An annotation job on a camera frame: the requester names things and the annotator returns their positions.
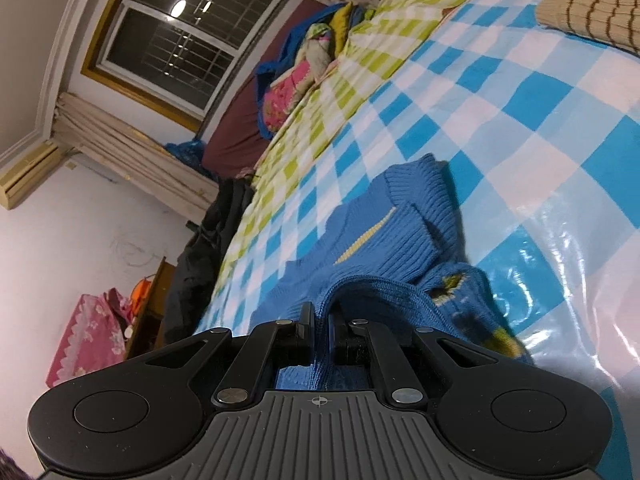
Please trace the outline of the barred window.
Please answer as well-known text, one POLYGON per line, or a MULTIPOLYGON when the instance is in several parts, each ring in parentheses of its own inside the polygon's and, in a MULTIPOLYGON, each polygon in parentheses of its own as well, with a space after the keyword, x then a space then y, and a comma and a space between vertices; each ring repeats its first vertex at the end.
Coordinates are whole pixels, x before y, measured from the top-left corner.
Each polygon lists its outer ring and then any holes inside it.
POLYGON ((107 0, 81 73, 192 132, 290 0, 107 0))

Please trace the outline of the blue checked bed sheet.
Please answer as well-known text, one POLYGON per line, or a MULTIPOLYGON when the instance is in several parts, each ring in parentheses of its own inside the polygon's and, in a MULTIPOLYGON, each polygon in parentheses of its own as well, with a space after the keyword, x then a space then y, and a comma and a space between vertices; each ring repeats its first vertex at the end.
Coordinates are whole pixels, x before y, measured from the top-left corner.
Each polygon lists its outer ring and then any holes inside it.
POLYGON ((607 479, 639 474, 639 61, 541 27, 540 0, 469 0, 329 145, 249 212, 202 319, 250 314, 340 203, 431 153, 456 192, 464 252, 535 362, 598 390, 607 479))

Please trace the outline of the orange item on table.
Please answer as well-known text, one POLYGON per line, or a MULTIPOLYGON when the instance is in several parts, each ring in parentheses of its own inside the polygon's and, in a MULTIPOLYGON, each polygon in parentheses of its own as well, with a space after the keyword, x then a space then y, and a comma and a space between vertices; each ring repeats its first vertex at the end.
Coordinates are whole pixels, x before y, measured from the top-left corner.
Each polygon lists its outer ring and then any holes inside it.
POLYGON ((142 278, 142 280, 138 281, 137 285, 134 286, 130 295, 131 312, 133 315, 137 315, 144 305, 146 298, 149 296, 151 285, 152 281, 149 278, 142 278))

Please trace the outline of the beige brown-striped sweater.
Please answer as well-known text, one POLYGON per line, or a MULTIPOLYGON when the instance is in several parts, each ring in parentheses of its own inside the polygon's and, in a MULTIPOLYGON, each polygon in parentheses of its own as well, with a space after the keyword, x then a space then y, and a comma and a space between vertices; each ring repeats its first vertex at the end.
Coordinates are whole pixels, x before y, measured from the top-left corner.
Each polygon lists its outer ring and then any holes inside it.
POLYGON ((639 0, 541 0, 542 26, 639 55, 639 0))

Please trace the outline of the black clothes pile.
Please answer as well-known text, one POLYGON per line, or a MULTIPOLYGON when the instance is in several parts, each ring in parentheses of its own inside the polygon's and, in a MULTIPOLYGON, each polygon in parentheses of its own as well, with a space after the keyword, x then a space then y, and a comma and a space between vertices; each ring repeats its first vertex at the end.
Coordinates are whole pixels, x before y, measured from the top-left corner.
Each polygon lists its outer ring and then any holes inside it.
POLYGON ((216 200, 178 257, 165 301, 165 344, 191 337, 200 324, 212 299, 224 256, 253 196, 247 179, 221 182, 216 200))

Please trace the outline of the pink floral bag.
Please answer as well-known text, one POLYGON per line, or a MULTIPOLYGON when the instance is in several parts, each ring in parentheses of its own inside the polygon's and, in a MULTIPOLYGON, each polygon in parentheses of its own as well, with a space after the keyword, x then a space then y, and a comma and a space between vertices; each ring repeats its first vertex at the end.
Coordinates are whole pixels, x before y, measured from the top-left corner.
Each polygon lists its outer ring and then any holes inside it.
POLYGON ((80 296, 53 357, 46 385, 119 364, 125 359, 126 329, 134 317, 128 297, 114 288, 80 296))

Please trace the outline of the maroon bed base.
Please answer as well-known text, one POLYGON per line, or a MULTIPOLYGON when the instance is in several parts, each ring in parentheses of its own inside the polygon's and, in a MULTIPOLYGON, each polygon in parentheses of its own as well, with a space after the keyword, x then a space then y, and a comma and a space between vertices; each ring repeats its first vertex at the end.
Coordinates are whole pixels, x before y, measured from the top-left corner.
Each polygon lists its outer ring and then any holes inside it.
MULTIPOLYGON (((318 1, 302 0, 270 43, 258 49, 257 63, 274 61, 290 30, 325 8, 326 5, 318 1)), ((258 128, 255 70, 256 66, 224 109, 206 144, 202 166, 217 178, 234 178, 242 170, 253 168, 269 144, 258 128)))

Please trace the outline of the wooden side table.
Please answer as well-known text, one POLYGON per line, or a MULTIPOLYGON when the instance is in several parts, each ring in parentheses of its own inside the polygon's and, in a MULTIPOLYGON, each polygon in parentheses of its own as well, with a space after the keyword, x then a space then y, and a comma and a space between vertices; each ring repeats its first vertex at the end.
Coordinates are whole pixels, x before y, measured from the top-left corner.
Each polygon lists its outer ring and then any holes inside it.
POLYGON ((152 285, 144 305, 125 330, 125 360, 158 350, 165 344, 165 302, 175 270, 176 267, 163 258, 155 273, 146 276, 152 285))

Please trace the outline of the colourful floral quilt pile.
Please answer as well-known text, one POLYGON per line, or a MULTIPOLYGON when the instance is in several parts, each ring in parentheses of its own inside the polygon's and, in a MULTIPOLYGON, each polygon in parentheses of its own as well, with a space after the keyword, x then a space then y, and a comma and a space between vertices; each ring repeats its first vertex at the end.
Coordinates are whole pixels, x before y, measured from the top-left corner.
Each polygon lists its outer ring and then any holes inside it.
POLYGON ((352 2, 327 6, 291 28, 277 57, 257 66, 257 125, 263 138, 272 139, 305 94, 326 76, 366 13, 365 6, 352 2))

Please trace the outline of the green checked bed sheet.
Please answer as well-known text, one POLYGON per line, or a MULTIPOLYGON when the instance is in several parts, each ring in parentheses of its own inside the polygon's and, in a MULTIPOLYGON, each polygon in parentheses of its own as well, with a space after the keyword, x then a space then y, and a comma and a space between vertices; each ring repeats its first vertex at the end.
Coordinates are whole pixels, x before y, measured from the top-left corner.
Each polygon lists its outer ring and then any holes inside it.
POLYGON ((224 257, 216 286, 295 190, 358 108, 468 0, 381 0, 348 35, 344 50, 294 108, 258 160, 255 195, 224 257))

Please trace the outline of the blue plastic bag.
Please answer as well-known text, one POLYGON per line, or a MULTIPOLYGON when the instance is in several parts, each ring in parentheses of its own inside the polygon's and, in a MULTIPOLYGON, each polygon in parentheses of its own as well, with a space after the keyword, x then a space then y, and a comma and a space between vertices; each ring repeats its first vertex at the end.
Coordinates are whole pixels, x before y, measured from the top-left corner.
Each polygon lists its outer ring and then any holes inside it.
POLYGON ((181 143, 167 143, 165 150, 186 166, 214 181, 217 177, 203 166, 205 144, 200 139, 181 143))

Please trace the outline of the beige left curtain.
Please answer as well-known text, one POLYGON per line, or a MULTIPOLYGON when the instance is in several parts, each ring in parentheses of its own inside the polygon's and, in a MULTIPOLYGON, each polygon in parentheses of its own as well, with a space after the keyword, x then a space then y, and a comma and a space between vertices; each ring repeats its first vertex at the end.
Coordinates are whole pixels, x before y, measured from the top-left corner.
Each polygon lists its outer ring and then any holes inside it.
POLYGON ((186 220, 201 222, 218 195, 215 181, 180 162, 146 134, 73 94, 58 96, 52 136, 186 220))

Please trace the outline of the wall air conditioner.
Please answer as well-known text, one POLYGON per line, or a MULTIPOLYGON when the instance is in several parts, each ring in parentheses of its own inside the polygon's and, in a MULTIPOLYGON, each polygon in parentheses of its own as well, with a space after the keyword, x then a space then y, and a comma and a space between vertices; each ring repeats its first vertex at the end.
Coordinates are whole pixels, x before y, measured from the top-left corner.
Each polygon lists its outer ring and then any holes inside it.
POLYGON ((1 175, 1 206, 15 208, 49 174, 62 164, 66 153, 51 141, 29 151, 1 175))

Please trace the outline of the blue striped knit sweater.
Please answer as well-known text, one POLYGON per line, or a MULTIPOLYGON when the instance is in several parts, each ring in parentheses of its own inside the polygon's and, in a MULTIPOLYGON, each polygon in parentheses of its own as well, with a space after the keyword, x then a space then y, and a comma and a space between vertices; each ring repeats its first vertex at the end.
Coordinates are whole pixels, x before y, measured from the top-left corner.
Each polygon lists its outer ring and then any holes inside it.
POLYGON ((442 166, 431 154, 388 167, 358 197, 336 207, 306 255, 282 278, 250 324, 296 321, 314 310, 316 355, 280 370, 284 390, 354 390, 362 370, 332 361, 330 318, 365 318, 405 337, 431 327, 509 358, 530 361, 495 305, 485 273, 462 258, 442 166))

